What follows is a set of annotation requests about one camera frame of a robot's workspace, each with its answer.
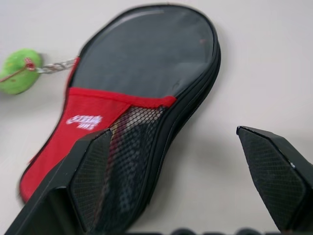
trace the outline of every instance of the white surface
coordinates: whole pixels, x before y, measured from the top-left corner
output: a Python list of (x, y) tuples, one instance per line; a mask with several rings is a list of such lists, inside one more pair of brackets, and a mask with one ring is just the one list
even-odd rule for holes
[[(222, 49), (218, 79), (174, 140), (150, 206), (131, 231), (233, 233), (276, 227), (250, 177), (237, 125), (272, 131), (313, 162), (313, 1), (171, 1), (204, 12)], [(0, 62), (22, 47), (47, 63), (78, 54), (121, 11), (144, 0), (2, 0)], [(0, 234), (22, 208), (18, 181), (60, 116), (68, 71), (0, 94)]]

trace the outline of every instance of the keychain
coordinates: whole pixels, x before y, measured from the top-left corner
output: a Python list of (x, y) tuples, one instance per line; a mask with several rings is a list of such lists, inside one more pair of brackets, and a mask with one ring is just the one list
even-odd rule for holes
[(54, 73), (71, 68), (75, 59), (43, 66), (40, 54), (32, 49), (13, 52), (4, 62), (0, 72), (0, 91), (19, 94), (29, 89), (41, 73)]

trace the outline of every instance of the printed logo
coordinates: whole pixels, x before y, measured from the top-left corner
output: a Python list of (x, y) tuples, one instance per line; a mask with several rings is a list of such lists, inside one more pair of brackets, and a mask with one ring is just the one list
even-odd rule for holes
[(93, 130), (102, 120), (101, 116), (86, 116), (86, 115), (76, 115), (74, 117), (69, 118), (66, 121), (67, 125), (72, 123), (78, 123), (77, 128)]

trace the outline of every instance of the metal chain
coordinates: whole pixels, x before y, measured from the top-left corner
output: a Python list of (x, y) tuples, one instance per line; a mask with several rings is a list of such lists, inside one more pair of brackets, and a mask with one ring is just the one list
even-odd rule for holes
[(67, 70), (74, 65), (75, 60), (76, 59), (71, 59), (71, 60), (67, 60), (64, 62), (60, 62), (60, 63), (48, 64), (48, 65), (36, 68), (36, 71), (38, 73), (49, 73), (50, 74), (50, 73), (55, 73), (58, 71)]

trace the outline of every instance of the black mesh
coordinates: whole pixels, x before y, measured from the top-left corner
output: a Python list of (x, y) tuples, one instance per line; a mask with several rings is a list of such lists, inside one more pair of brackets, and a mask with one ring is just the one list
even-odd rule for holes
[(278, 229), (287, 229), (306, 194), (304, 182), (269, 140), (244, 129), (239, 138), (255, 187)]
[(121, 231), (134, 215), (164, 110), (131, 107), (111, 126), (113, 136), (95, 221), (97, 231)]
[(72, 198), (86, 229), (92, 227), (95, 207), (99, 201), (107, 165), (108, 148), (104, 143), (107, 133), (95, 139), (89, 146), (71, 184)]

